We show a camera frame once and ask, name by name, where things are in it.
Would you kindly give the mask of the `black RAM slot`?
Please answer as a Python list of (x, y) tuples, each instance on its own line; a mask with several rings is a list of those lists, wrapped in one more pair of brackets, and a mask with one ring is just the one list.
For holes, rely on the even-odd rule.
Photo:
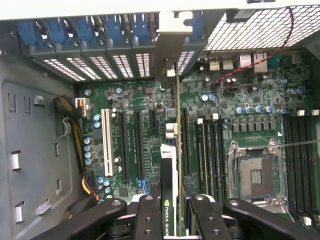
[(212, 178), (211, 178), (211, 164), (210, 164), (210, 147), (208, 136), (208, 121), (204, 121), (203, 125), (203, 137), (204, 137), (204, 153), (205, 153), (205, 177), (206, 177), (206, 194), (212, 195)]
[(218, 157), (217, 157), (217, 139), (216, 139), (216, 123), (213, 121), (211, 124), (211, 137), (212, 137), (212, 169), (213, 169), (213, 185), (214, 185), (214, 198), (217, 203), (220, 201), (219, 194), (219, 167), (218, 167)]
[[(300, 141), (306, 142), (308, 138), (306, 137), (305, 129), (305, 117), (299, 116), (299, 132), (300, 132)], [(310, 217), (310, 197), (309, 197), (309, 181), (308, 181), (308, 163), (307, 163), (307, 150), (306, 144), (302, 144), (301, 148), (301, 170), (302, 170), (302, 182), (303, 182), (303, 200), (304, 207), (303, 210), (305, 214)]]
[[(284, 130), (284, 143), (292, 144), (292, 130), (291, 130), (291, 117), (289, 114), (283, 116), (283, 130)], [(288, 205), (289, 211), (294, 215), (296, 211), (296, 194), (295, 194), (295, 180), (293, 168), (293, 148), (292, 146), (285, 147), (285, 160), (287, 172), (287, 190), (288, 190)]]
[[(298, 130), (298, 126), (297, 126), (297, 121), (296, 118), (293, 116), (291, 118), (291, 125), (292, 125), (292, 142), (295, 144), (298, 142), (298, 135), (297, 135), (297, 130)], [(296, 210), (299, 214), (299, 221), (301, 222), (300, 219), (302, 219), (303, 217), (303, 212), (302, 212), (302, 207), (303, 207), (303, 200), (302, 200), (302, 193), (301, 193), (301, 174), (300, 174), (300, 167), (299, 167), (299, 163), (300, 163), (300, 157), (299, 157), (299, 150), (298, 150), (298, 146), (294, 145), (292, 147), (292, 151), (293, 151), (293, 166), (294, 166), (294, 180), (295, 180), (295, 193), (296, 193)]]
[[(308, 115), (306, 119), (307, 124), (307, 137), (309, 141), (313, 138), (313, 128), (312, 128), (312, 116)], [(319, 223), (319, 211), (317, 209), (317, 197), (316, 197), (316, 187), (315, 187), (315, 166), (314, 166), (314, 150), (313, 143), (308, 144), (308, 170), (309, 170), (309, 195), (310, 195), (310, 209), (312, 212), (313, 224), (317, 225)]]
[(223, 136), (223, 123), (222, 120), (218, 124), (219, 130), (219, 154), (220, 154), (220, 184), (221, 184), (221, 201), (224, 202), (227, 199), (227, 187), (226, 187), (226, 172), (225, 172), (225, 147)]

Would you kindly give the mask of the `CPU socket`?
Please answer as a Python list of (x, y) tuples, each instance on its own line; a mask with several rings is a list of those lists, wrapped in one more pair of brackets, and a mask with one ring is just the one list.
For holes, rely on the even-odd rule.
[(232, 140), (226, 161), (229, 197), (271, 212), (285, 205), (284, 160), (277, 138), (256, 146), (241, 146)]

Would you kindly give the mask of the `long black expansion slot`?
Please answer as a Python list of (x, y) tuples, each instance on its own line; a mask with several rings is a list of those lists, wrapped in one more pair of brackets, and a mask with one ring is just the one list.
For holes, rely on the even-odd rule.
[(129, 157), (129, 138), (127, 130), (127, 117), (124, 112), (118, 114), (119, 123), (119, 143), (122, 162), (122, 177), (125, 181), (130, 180), (130, 157)]
[(188, 111), (186, 108), (181, 109), (181, 150), (182, 150), (182, 165), (185, 175), (190, 174), (189, 163), (189, 129), (188, 129)]
[(143, 121), (140, 111), (133, 113), (134, 118), (134, 138), (136, 149), (136, 163), (138, 171), (138, 179), (145, 178), (145, 160), (144, 160), (144, 145), (143, 145)]

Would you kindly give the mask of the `white expansion slot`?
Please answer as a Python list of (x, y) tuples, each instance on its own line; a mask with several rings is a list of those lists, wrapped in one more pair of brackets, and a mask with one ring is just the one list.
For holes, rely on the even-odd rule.
[(106, 177), (114, 174), (114, 150), (111, 110), (101, 109), (101, 129), (103, 141), (104, 174)]

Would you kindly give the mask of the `short black expansion slot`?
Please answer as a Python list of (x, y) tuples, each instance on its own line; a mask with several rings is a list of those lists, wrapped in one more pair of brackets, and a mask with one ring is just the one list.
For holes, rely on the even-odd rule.
[(149, 110), (149, 124), (150, 124), (151, 130), (158, 129), (158, 115), (157, 115), (157, 111), (155, 109)]

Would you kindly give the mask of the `thin metal locking lever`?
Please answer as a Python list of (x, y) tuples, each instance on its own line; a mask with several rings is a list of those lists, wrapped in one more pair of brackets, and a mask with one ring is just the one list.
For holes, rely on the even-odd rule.
[(320, 139), (317, 139), (317, 140), (295, 142), (295, 143), (276, 144), (276, 145), (274, 145), (274, 147), (276, 147), (276, 148), (285, 148), (285, 147), (293, 147), (293, 146), (314, 144), (314, 143), (319, 143), (319, 142), (320, 142)]

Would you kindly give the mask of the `green motherboard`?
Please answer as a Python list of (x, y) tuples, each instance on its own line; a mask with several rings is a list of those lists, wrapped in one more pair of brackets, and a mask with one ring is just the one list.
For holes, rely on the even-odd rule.
[[(299, 116), (305, 118), (307, 134), (307, 116), (312, 116), (313, 140), (320, 140), (317, 136), (317, 123), (320, 121), (320, 105), (316, 105), (310, 88), (313, 64), (305, 62), (282, 66), (280, 60), (268, 64), (268, 71), (254, 73), (252, 70), (234, 74), (221, 81), (222, 72), (210, 71), (201, 65), (180, 84), (180, 158), (178, 173), (182, 177), (190, 177), (193, 181), (193, 190), (196, 194), (207, 194), (206, 163), (204, 147), (204, 122), (208, 121), (208, 144), (210, 151), (210, 171), (212, 194), (215, 199), (213, 177), (212, 151), (212, 122), (216, 128), (216, 149), (218, 160), (219, 205), (222, 202), (221, 174), (220, 174), (220, 140), (219, 122), (223, 123), (223, 141), (225, 154), (225, 180), (227, 197), (229, 197), (229, 183), (227, 171), (227, 153), (232, 140), (238, 141), (240, 146), (265, 145), (271, 138), (276, 138), (279, 145), (285, 144), (283, 116), (289, 114), (292, 136), (292, 117), (296, 118), (298, 143), (301, 142)], [(83, 146), (86, 178), (92, 182), (99, 201), (116, 197), (130, 201), (133, 196), (149, 194), (149, 184), (152, 178), (160, 180), (160, 147), (164, 143), (165, 108), (170, 106), (171, 94), (168, 89), (161, 87), (156, 80), (132, 80), (124, 82), (86, 83), (79, 87), (79, 104), (88, 109), (88, 119), (83, 121)], [(188, 151), (189, 175), (184, 174), (182, 159), (182, 128), (181, 109), (187, 109), (188, 120)], [(113, 176), (105, 176), (103, 133), (101, 109), (111, 110), (112, 137), (113, 137)], [(157, 111), (158, 129), (150, 129), (149, 110)], [(127, 134), (129, 144), (130, 179), (124, 180), (122, 173), (122, 158), (120, 150), (120, 132), (118, 114), (126, 115)], [(141, 112), (144, 170), (145, 178), (138, 179), (134, 112)], [(320, 225), (320, 160), (317, 155), (317, 144), (313, 143), (314, 176), (316, 205), (319, 212)], [(280, 148), (283, 154), (285, 173), (285, 205), (273, 213), (283, 214), (287, 218), (298, 222), (304, 227), (314, 225), (311, 212), (309, 190), (309, 151), (307, 150), (307, 179), (310, 200), (310, 217), (304, 212), (304, 192), (302, 182), (302, 155), (301, 145), (298, 145), (299, 170), (302, 193), (302, 218), (299, 219), (297, 208), (290, 213), (288, 197), (288, 179), (285, 147)]]

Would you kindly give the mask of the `blue card retention clip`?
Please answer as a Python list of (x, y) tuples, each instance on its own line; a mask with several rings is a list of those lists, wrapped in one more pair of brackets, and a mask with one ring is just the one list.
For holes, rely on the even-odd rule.
[(96, 33), (91, 16), (78, 16), (73, 18), (75, 30), (80, 40), (87, 44), (96, 42)]
[(60, 45), (70, 43), (69, 35), (65, 27), (64, 20), (60, 18), (47, 18), (44, 20), (44, 25), (50, 39)]
[(121, 25), (121, 16), (118, 14), (105, 16), (105, 34), (108, 38), (115, 42), (120, 42), (123, 39), (123, 30)]
[(17, 22), (17, 30), (24, 43), (33, 47), (43, 45), (42, 35), (38, 32), (38, 27), (34, 20), (19, 20)]
[(201, 40), (202, 30), (203, 30), (203, 17), (201, 11), (193, 11), (192, 12), (192, 35), (189, 38), (191, 43), (195, 43), (198, 40)]
[(132, 31), (139, 39), (146, 39), (148, 37), (148, 17), (146, 13), (133, 14)]

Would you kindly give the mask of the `black open PC case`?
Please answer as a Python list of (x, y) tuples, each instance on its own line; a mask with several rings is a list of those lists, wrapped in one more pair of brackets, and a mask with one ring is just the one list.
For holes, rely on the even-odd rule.
[[(179, 89), (201, 65), (221, 71), (225, 81), (246, 70), (265, 73), (273, 61), (284, 67), (312, 63), (311, 96), (320, 106), (320, 0), (0, 0), (0, 240), (32, 240), (119, 198), (99, 201), (86, 178), (83, 121), (89, 108), (77, 103), (79, 88), (158, 81), (159, 14), (168, 11), (202, 12), (201, 40), (186, 38), (178, 61)], [(133, 34), (133, 14), (147, 14), (147, 38)], [(106, 15), (120, 15), (121, 41), (106, 36)], [(95, 43), (77, 36), (73, 18), (83, 16), (91, 16)], [(64, 21), (69, 44), (50, 39), (49, 18)], [(42, 46), (21, 40), (21, 20), (35, 21)], [(185, 224), (178, 179), (177, 236), (164, 237), (160, 196), (162, 240), (200, 240)]]

